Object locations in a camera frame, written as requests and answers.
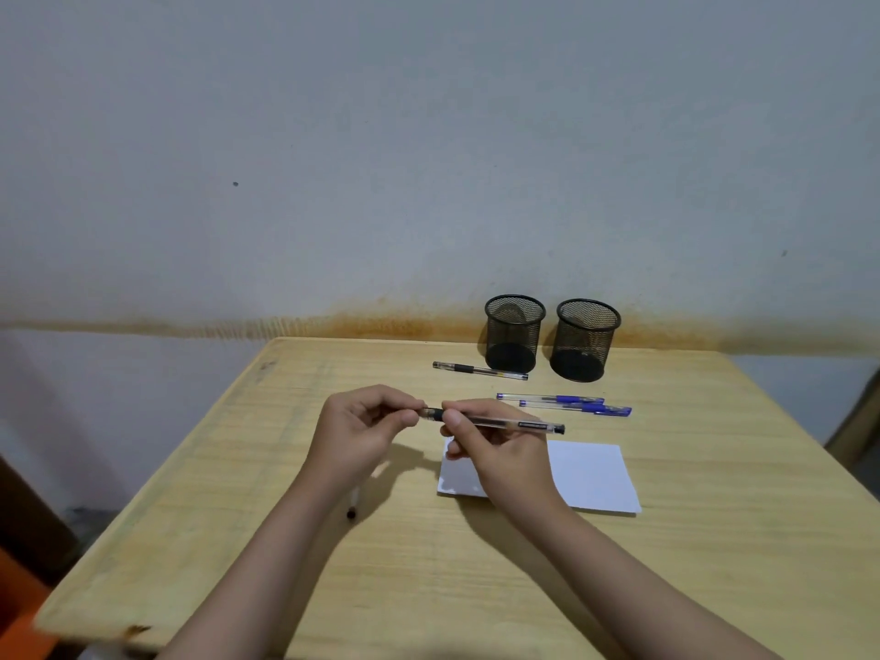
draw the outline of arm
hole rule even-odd
[[[372,473],[397,433],[419,421],[413,410],[424,406],[381,385],[328,398],[290,489],[159,658],[264,657],[327,513]]]
[[[530,417],[496,400],[444,403],[447,455],[469,456],[495,506],[559,570],[578,598],[639,658],[778,658],[676,590],[570,510],[543,435],[478,430],[462,414]]]

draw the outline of orange object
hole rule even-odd
[[[43,660],[58,640],[33,629],[50,590],[0,549],[0,658]]]

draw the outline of notepad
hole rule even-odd
[[[639,496],[616,444],[569,443],[548,440],[553,481],[569,507],[635,514],[642,511]],[[437,493],[486,498],[470,458],[450,461],[444,447]]]

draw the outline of wooden tabletop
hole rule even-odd
[[[434,370],[434,360],[480,364],[460,343],[270,342],[58,586],[38,626],[167,643],[290,484],[326,396],[382,382],[433,406],[498,391],[632,406],[628,419],[544,413],[566,423],[566,440],[621,445],[643,513],[589,521],[785,657],[876,657],[880,505],[725,356],[615,349],[592,385],[556,376],[542,355],[528,382]],[[275,646],[291,658],[614,655],[490,502],[436,494],[438,426],[398,437],[363,487],[356,525],[341,500]]]

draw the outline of mesh pen holder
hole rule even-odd
[[[556,308],[559,325],[550,367],[575,382],[595,382],[605,374],[605,360],[621,313],[607,303],[573,298]]]
[[[486,301],[486,363],[496,370],[527,373],[535,367],[541,321],[547,311],[541,301],[521,294],[502,294]]]

